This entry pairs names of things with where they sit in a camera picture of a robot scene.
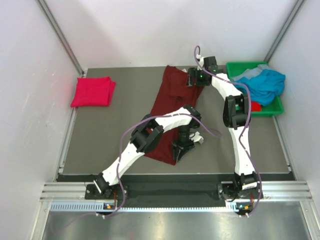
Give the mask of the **dark maroon t-shirt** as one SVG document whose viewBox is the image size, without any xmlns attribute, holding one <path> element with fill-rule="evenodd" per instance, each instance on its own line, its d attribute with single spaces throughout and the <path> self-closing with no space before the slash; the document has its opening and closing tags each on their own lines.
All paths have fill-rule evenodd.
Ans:
<svg viewBox="0 0 320 240">
<path fill-rule="evenodd" d="M 174 112 L 184 105 L 196 106 L 203 91 L 202 86 L 187 86 L 188 74 L 174 66 L 167 66 L 162 83 L 150 114 L 162 116 Z M 175 165 L 172 142 L 178 138 L 178 129 L 167 131 L 162 135 L 157 147 L 146 154 L 148 158 Z"/>
</svg>

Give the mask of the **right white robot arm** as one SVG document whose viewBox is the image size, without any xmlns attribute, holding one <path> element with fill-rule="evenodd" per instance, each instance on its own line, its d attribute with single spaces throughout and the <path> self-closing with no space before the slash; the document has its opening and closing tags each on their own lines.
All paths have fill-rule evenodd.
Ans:
<svg viewBox="0 0 320 240">
<path fill-rule="evenodd" d="M 221 195 L 232 199 L 245 198 L 259 189 L 259 175 L 252 163 L 249 144 L 251 99 L 241 92 L 236 82 L 217 65 L 216 58 L 196 53 L 196 67 L 188 69 L 187 86 L 214 87 L 224 99 L 222 119 L 232 138 L 235 156 L 234 181 L 231 190 L 222 189 Z"/>
</svg>

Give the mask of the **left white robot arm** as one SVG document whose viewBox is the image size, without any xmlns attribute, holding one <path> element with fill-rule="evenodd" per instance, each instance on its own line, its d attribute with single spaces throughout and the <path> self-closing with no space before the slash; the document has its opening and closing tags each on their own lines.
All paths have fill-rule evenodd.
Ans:
<svg viewBox="0 0 320 240">
<path fill-rule="evenodd" d="M 125 149 L 119 144 L 119 157 L 93 180 L 96 192 L 102 198 L 109 198 L 114 191 L 114 185 L 120 183 L 121 176 L 140 157 L 153 151 L 164 133 L 178 129 L 178 137 L 171 143 L 173 160 L 179 162 L 181 158 L 195 147 L 195 143 L 202 144 L 204 139 L 197 131 L 190 133 L 190 129 L 200 127 L 201 114 L 187 104 L 176 111 L 165 115 L 151 116 L 147 114 L 131 133 Z"/>
</svg>

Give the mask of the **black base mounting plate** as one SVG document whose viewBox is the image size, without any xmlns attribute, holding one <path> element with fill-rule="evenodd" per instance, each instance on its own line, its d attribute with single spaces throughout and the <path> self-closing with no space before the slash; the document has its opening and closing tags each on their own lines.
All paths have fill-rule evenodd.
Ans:
<svg viewBox="0 0 320 240">
<path fill-rule="evenodd" d="M 241 190 L 232 182 L 123 182 L 99 191 L 92 183 L 85 189 L 85 200 L 133 200 L 138 197 L 205 197 L 213 201 L 258 198 L 260 186 Z"/>
</svg>

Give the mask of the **grey t-shirt in bin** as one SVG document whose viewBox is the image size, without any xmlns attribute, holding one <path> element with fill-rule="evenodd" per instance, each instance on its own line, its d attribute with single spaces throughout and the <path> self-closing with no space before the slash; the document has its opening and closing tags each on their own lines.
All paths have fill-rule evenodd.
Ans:
<svg viewBox="0 0 320 240">
<path fill-rule="evenodd" d="M 241 78 L 251 79 L 262 73 L 263 70 L 272 70 L 267 64 L 259 64 L 252 69 L 246 69 L 242 74 L 232 77 L 233 81 L 238 81 Z"/>
</svg>

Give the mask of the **red t-shirt in bin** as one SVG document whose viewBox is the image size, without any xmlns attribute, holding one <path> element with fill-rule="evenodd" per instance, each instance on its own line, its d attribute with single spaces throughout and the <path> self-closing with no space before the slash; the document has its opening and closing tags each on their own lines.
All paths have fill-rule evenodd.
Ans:
<svg viewBox="0 0 320 240">
<path fill-rule="evenodd" d="M 251 111 L 253 113 L 261 112 L 262 111 L 262 106 L 258 102 L 252 101 L 251 102 Z"/>
</svg>

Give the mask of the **blue t-shirt in bin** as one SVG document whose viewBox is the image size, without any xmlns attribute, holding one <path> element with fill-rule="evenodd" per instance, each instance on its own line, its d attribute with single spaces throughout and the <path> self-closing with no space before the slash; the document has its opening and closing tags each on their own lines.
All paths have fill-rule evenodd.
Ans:
<svg viewBox="0 0 320 240">
<path fill-rule="evenodd" d="M 243 77 L 237 83 L 246 85 L 251 100 L 262 106 L 270 105 L 285 89 L 286 76 L 275 70 L 263 70 L 258 76 L 248 79 Z"/>
</svg>

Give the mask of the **green plastic bin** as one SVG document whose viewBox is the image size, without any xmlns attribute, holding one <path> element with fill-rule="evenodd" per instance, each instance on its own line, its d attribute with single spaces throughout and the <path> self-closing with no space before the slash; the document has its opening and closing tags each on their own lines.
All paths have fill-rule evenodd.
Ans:
<svg viewBox="0 0 320 240">
<path fill-rule="evenodd" d="M 254 69 L 260 64 L 267 64 L 264 61 L 240 61 L 240 62 L 228 62 L 226 63 L 227 75 L 230 81 L 232 77 L 238 76 L 242 74 L 247 69 Z M 247 86 L 235 85 L 235 87 L 241 91 L 242 93 L 246 93 Z M 273 117 L 275 115 L 282 114 L 284 112 L 284 107 L 282 105 L 280 96 L 277 96 L 271 104 L 267 106 L 262 106 L 261 112 L 251 112 L 251 116 L 253 117 Z"/>
</svg>

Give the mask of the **folded bright red t-shirt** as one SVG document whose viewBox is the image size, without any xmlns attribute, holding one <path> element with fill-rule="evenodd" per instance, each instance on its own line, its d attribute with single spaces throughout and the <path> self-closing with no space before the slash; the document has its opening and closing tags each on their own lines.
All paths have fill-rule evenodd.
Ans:
<svg viewBox="0 0 320 240">
<path fill-rule="evenodd" d="M 109 76 L 77 79 L 71 108 L 108 107 L 113 98 L 116 82 Z"/>
</svg>

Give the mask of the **aluminium front rail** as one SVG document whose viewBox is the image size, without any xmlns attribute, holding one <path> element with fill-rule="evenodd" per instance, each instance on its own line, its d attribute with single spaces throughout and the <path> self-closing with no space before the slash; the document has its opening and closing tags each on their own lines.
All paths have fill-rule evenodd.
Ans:
<svg viewBox="0 0 320 240">
<path fill-rule="evenodd" d="M 124 184 L 127 199 L 140 196 L 178 196 L 178 197 L 209 197 L 214 200 L 231 200 L 234 193 L 229 182 L 215 184 L 213 182 L 129 182 Z M 262 201 L 300 202 L 311 201 L 312 195 L 305 181 L 264 181 L 262 187 L 252 191 L 253 198 Z M 40 195 L 42 201 L 102 201 L 121 199 L 119 186 L 111 188 L 110 193 L 100 194 L 93 183 L 53 182 L 46 183 Z"/>
</svg>

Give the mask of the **right aluminium corner post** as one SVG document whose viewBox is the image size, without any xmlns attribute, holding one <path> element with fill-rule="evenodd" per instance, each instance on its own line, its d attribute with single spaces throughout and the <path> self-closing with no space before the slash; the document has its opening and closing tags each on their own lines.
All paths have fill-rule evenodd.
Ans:
<svg viewBox="0 0 320 240">
<path fill-rule="evenodd" d="M 297 15 L 299 14 L 300 10 L 303 8 L 306 0 L 295 0 L 293 7 L 289 11 L 288 16 L 286 17 L 285 21 L 283 22 L 278 34 L 276 35 L 274 41 L 272 42 L 269 50 L 267 51 L 266 56 L 264 57 L 264 62 L 269 63 L 272 59 L 273 55 L 275 54 L 276 50 L 280 46 L 281 42 L 285 38 L 288 30 L 292 26 L 294 20 L 296 19 Z"/>
</svg>

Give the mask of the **aluminium corner post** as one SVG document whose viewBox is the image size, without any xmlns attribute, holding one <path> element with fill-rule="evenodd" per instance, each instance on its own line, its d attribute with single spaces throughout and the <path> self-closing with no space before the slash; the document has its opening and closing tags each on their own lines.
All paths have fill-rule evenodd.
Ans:
<svg viewBox="0 0 320 240">
<path fill-rule="evenodd" d="M 54 34 L 58 38 L 60 44 L 62 45 L 65 53 L 67 54 L 69 60 L 71 61 L 72 65 L 74 66 L 75 70 L 80 76 L 83 76 L 85 71 L 82 68 L 81 64 L 79 63 L 74 51 L 72 50 L 67 38 L 65 37 L 62 29 L 60 28 L 55 16 L 53 15 L 49 5 L 45 0 L 36 0 L 35 1 L 41 11 L 43 12 L 45 18 L 47 19 L 49 25 L 51 26 Z"/>
<path fill-rule="evenodd" d="M 266 56 L 264 57 L 264 62 L 269 63 L 272 59 L 273 55 L 275 54 L 276 50 L 280 46 L 281 42 L 285 38 L 288 30 L 292 26 L 294 20 L 296 19 L 297 15 L 299 14 L 300 10 L 303 8 L 306 0 L 295 0 L 293 7 L 289 11 L 288 16 L 286 17 L 285 21 L 283 22 L 278 34 L 276 35 L 274 41 L 272 42 L 269 50 L 267 51 Z"/>
</svg>

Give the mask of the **left aluminium corner post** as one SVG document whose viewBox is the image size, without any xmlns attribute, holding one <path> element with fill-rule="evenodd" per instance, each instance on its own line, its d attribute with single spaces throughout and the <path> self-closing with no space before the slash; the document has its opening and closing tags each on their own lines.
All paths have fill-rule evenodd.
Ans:
<svg viewBox="0 0 320 240">
<path fill-rule="evenodd" d="M 49 5 L 45 0 L 36 0 L 35 1 L 41 11 L 43 12 L 45 18 L 47 19 L 49 25 L 51 26 L 54 34 L 58 38 L 60 44 L 62 45 L 65 53 L 67 54 L 69 60 L 71 61 L 72 65 L 74 66 L 75 70 L 80 76 L 83 76 L 85 71 L 82 68 L 81 64 L 79 63 L 74 51 L 72 50 L 67 38 L 65 37 L 62 29 L 60 28 L 55 16 L 53 15 Z"/>
</svg>

